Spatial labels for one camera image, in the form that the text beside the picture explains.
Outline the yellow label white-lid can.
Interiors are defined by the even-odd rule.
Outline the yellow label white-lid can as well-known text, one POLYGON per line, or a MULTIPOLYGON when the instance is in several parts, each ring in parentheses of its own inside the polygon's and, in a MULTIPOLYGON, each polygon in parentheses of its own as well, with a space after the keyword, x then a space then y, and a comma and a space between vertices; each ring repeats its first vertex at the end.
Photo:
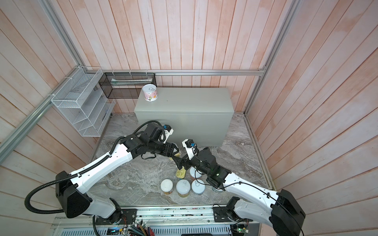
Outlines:
POLYGON ((181 151, 175 147, 171 149, 170 159, 174 160, 177 158, 181 158, 181 151))

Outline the yellow can plain lid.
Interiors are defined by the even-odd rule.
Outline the yellow can plain lid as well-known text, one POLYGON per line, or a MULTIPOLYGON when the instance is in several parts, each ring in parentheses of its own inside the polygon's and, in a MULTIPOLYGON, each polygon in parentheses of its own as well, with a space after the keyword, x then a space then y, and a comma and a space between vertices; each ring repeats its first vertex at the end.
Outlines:
POLYGON ((166 195, 169 195, 173 192, 173 182, 170 179, 164 179, 161 184, 160 188, 162 192, 166 195))

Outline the pink label white can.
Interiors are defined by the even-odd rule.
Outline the pink label white can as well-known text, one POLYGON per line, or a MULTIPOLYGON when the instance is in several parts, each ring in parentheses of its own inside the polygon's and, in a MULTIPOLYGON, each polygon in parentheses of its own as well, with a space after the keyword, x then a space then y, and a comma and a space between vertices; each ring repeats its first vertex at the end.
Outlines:
POLYGON ((155 101, 158 98, 157 87, 154 84, 147 84, 142 87, 146 101, 155 101))

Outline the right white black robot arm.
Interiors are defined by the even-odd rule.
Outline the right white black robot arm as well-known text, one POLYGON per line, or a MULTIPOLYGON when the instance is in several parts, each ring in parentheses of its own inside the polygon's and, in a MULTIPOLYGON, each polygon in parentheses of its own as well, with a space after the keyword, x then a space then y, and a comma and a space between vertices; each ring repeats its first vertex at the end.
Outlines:
POLYGON ((248 182, 219 165, 209 148, 191 147, 181 156, 176 148, 169 151, 179 169, 196 168, 206 175, 207 183, 221 191, 235 194, 227 204, 233 220, 250 219, 268 225, 279 236, 302 236, 306 214, 287 190, 279 192, 248 182))

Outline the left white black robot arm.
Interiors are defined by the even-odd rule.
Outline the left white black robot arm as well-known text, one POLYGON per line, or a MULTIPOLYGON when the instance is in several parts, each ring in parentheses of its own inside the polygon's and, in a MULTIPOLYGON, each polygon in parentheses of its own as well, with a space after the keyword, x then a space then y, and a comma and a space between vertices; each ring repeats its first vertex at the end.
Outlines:
POLYGON ((90 188, 121 165, 151 153, 153 157, 173 157, 179 153, 174 143, 167 142, 173 129, 150 121, 144 131, 119 137, 109 152, 87 166, 68 174, 63 171, 56 176, 56 196, 67 218, 93 215, 117 223, 123 217, 119 204, 112 198, 91 194, 90 188))

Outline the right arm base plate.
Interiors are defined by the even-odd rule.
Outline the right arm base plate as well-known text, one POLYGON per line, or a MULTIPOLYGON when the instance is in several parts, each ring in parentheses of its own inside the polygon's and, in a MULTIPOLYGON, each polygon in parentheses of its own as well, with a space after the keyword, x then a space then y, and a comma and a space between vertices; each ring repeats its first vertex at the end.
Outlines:
POLYGON ((247 218, 241 218, 236 214, 235 207, 213 205, 213 216, 215 222, 247 222, 247 218))

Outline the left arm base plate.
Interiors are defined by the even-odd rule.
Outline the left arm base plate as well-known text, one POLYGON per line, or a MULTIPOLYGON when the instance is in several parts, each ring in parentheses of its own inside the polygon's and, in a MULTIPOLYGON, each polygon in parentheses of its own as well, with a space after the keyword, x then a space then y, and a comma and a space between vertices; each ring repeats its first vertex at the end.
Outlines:
POLYGON ((96 225, 131 225, 135 223, 136 216, 136 208, 117 209, 108 218, 97 216, 94 223, 96 225))

